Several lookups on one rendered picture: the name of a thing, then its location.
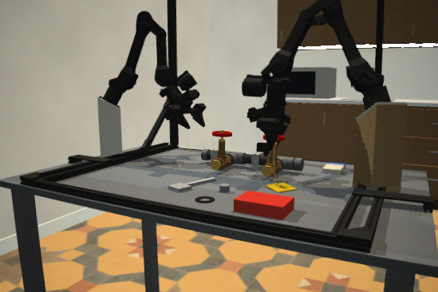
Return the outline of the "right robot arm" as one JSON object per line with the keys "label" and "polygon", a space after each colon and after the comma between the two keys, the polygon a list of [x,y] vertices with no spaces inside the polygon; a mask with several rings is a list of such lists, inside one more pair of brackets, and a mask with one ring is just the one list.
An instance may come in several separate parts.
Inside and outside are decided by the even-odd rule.
{"label": "right robot arm", "polygon": [[[149,16],[148,16],[149,15]],[[189,90],[197,84],[194,77],[186,70],[180,76],[170,76],[169,70],[167,71],[167,45],[166,45],[166,32],[161,28],[153,19],[148,11],[139,12],[136,19],[136,34],[132,42],[128,59],[124,68],[120,71],[117,78],[109,80],[109,87],[104,95],[100,97],[108,103],[118,106],[118,102],[121,99],[123,93],[133,88],[136,84],[138,75],[136,74],[136,66],[140,57],[141,50],[144,45],[145,38],[150,31],[156,35],[156,54],[157,65],[155,72],[155,81],[161,87],[166,87],[160,90],[162,97],[167,96],[169,100],[177,94],[181,93],[178,86],[182,91],[186,91],[181,96],[177,94],[180,105],[184,102],[191,102],[199,97],[199,91]],[[166,57],[165,57],[166,46]],[[177,81],[177,82],[176,82]],[[179,81],[179,82],[178,82]],[[133,84],[133,83],[134,84]],[[174,84],[173,84],[174,83]],[[172,85],[173,84],[173,85]],[[120,88],[122,87],[122,88]],[[121,91],[122,90],[122,91]]]}

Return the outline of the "grey pipe with red valve handwheels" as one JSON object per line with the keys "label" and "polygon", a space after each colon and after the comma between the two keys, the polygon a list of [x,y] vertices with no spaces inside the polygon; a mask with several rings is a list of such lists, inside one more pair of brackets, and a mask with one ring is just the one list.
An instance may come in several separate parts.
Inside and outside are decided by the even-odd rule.
{"label": "grey pipe with red valve handwheels", "polygon": [[[219,136],[219,148],[215,149],[203,149],[201,152],[202,160],[211,160],[211,168],[213,170],[222,171],[224,168],[228,168],[233,164],[251,164],[251,170],[262,169],[263,176],[272,177],[273,172],[279,173],[279,171],[295,170],[302,171],[304,167],[304,159],[285,157],[285,156],[273,156],[274,151],[270,151],[268,156],[264,156],[264,152],[255,152],[251,155],[247,155],[244,152],[229,152],[225,151],[225,139],[224,137],[232,136],[232,132],[224,130],[212,132],[213,136]],[[278,157],[278,160],[277,160]],[[275,161],[273,161],[275,158]],[[275,166],[273,165],[275,162]],[[280,163],[279,163],[280,162]],[[264,166],[263,166],[264,165]],[[273,167],[275,167],[273,170]]]}

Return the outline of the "yellow tag on thin chain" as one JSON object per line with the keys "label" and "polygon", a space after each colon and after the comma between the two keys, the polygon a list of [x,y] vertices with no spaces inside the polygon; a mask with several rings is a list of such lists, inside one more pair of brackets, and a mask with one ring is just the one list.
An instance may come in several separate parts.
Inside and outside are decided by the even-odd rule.
{"label": "yellow tag on thin chain", "polygon": [[292,187],[287,183],[275,183],[275,181],[273,184],[266,185],[266,187],[276,191],[277,193],[297,190],[297,188]]}

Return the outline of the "red rectangular block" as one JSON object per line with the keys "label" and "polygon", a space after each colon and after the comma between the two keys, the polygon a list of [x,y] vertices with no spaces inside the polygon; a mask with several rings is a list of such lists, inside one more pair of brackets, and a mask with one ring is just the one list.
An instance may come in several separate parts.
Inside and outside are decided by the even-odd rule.
{"label": "red rectangular block", "polygon": [[294,209],[294,197],[247,191],[234,199],[234,211],[284,220]]}

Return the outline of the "small grey cylinder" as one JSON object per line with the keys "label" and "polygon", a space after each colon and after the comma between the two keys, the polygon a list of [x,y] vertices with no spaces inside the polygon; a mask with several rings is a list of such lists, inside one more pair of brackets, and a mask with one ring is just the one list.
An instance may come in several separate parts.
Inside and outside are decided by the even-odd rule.
{"label": "small grey cylinder", "polygon": [[226,183],[222,183],[219,185],[219,191],[222,193],[227,193],[230,191],[230,185]]}

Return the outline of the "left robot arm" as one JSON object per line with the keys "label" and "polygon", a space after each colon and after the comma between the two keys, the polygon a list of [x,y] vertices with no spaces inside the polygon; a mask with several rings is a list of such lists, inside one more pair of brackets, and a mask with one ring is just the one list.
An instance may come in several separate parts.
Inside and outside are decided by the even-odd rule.
{"label": "left robot arm", "polygon": [[[314,16],[323,10],[322,15]],[[284,46],[271,58],[269,65],[261,72],[262,76],[247,74],[242,83],[245,97],[286,98],[286,84],[294,82],[289,78],[304,37],[311,26],[328,23],[335,31],[344,51],[349,66],[346,75],[351,87],[362,93],[365,111],[376,102],[391,102],[384,83],[384,75],[373,71],[369,63],[361,56],[353,36],[349,31],[341,6],[341,0],[318,0],[308,9],[303,10],[290,32]],[[272,80],[270,74],[273,73]],[[267,85],[266,85],[267,83]]]}

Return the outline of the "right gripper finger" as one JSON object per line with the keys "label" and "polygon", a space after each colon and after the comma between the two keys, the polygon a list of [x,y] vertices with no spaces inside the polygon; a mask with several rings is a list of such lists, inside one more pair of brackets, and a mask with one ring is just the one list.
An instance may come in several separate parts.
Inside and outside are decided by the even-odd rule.
{"label": "right gripper finger", "polygon": [[187,120],[185,119],[184,115],[183,115],[183,110],[177,110],[176,113],[174,114],[174,116],[171,118],[171,121],[182,125],[183,127],[190,129],[190,125],[187,122]]}
{"label": "right gripper finger", "polygon": [[195,120],[198,124],[201,126],[205,126],[204,119],[203,119],[203,110],[204,108],[200,108],[197,113],[192,117],[193,120]]}

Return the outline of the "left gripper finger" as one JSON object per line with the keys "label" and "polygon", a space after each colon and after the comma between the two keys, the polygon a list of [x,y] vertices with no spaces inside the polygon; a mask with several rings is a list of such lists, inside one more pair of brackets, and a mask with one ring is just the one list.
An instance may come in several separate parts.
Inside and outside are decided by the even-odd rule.
{"label": "left gripper finger", "polygon": [[[281,136],[284,135],[284,133],[285,133],[287,127],[288,127],[288,126],[285,126],[285,125],[288,125],[288,124],[280,125],[280,129],[281,129],[281,131],[280,131],[279,135],[281,135]],[[280,141],[276,141],[276,143],[277,143],[277,147],[278,147]]]}
{"label": "left gripper finger", "polygon": [[[260,130],[262,130],[265,133],[268,150],[272,151],[281,129],[260,128]],[[274,131],[268,131],[268,130],[274,130]]]}

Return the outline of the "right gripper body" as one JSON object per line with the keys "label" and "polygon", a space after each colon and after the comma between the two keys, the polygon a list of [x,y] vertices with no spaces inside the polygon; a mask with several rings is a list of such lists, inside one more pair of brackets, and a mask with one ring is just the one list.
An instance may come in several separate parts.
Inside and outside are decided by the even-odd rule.
{"label": "right gripper body", "polygon": [[[182,93],[177,93],[177,94],[182,94]],[[199,108],[206,108],[206,105],[203,103],[200,104],[195,104],[193,108],[191,108],[192,103],[191,102],[184,102],[183,105],[180,105],[180,103],[178,102],[178,96],[177,94],[175,94],[170,102],[170,106],[168,107],[168,109],[166,110],[166,112],[164,113],[164,117],[166,118],[166,120],[170,120],[174,114],[176,113],[177,110],[182,109],[183,110],[183,114],[188,114],[190,113],[191,116],[194,116],[197,111],[199,110]],[[199,107],[200,106],[200,107]],[[190,108],[188,108],[190,107]]]}

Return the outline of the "black flat washer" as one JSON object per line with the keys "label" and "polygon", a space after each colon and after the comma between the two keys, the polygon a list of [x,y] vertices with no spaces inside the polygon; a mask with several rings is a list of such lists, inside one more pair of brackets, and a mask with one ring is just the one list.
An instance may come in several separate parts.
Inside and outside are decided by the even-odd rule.
{"label": "black flat washer", "polygon": [[[202,201],[201,199],[209,199],[209,200]],[[215,199],[213,197],[210,197],[210,196],[200,196],[200,197],[195,198],[195,201],[198,203],[211,203],[211,202],[215,201]]]}

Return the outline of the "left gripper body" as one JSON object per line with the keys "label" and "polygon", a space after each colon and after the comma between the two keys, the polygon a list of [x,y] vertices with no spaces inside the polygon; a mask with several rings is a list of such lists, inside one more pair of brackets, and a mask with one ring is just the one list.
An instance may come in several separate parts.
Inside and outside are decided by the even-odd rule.
{"label": "left gripper body", "polygon": [[[266,98],[265,105],[268,118],[259,118],[256,123],[256,128],[279,129],[280,125],[284,125],[284,122],[289,124],[291,117],[288,114],[285,114],[286,102],[286,98]],[[281,121],[281,119],[283,120]],[[281,124],[279,120],[281,121]]]}

